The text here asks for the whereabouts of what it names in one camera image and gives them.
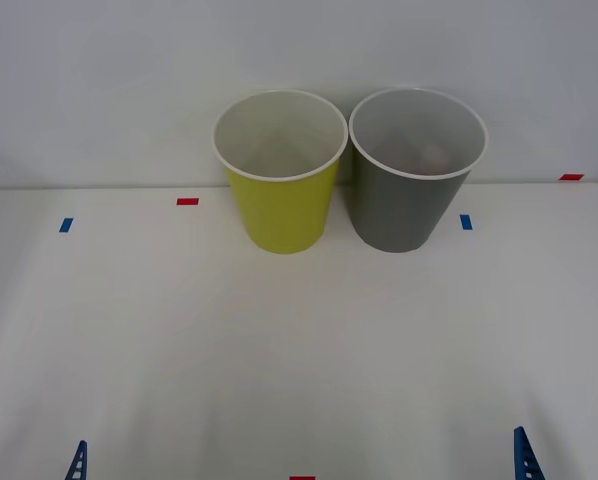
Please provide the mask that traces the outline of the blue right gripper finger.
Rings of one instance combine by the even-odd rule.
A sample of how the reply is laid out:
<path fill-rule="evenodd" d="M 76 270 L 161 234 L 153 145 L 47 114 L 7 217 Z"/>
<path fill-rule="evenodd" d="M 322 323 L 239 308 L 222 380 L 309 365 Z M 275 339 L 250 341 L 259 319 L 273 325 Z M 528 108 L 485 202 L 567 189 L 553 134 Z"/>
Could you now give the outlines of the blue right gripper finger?
<path fill-rule="evenodd" d="M 522 426 L 514 430 L 514 468 L 516 480 L 545 480 L 537 457 Z"/>

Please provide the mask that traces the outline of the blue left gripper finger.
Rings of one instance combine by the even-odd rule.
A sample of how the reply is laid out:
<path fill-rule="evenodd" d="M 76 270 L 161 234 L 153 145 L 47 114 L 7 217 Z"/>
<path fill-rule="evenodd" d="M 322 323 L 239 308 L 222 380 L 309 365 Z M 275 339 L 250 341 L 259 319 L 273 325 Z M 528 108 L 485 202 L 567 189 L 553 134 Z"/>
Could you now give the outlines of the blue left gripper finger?
<path fill-rule="evenodd" d="M 65 480 L 86 480 L 88 464 L 88 444 L 81 440 L 70 464 Z"/>

